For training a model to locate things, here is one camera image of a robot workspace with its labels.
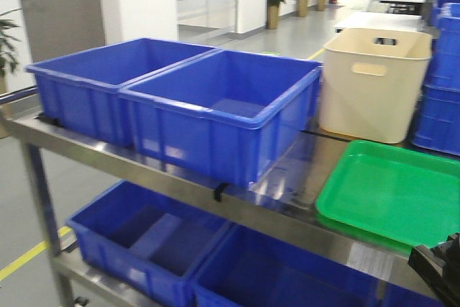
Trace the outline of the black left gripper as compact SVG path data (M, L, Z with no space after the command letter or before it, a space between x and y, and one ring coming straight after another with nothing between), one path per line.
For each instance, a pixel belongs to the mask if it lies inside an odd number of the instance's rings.
M435 247L413 247L408 264L444 306L459 306L459 233Z

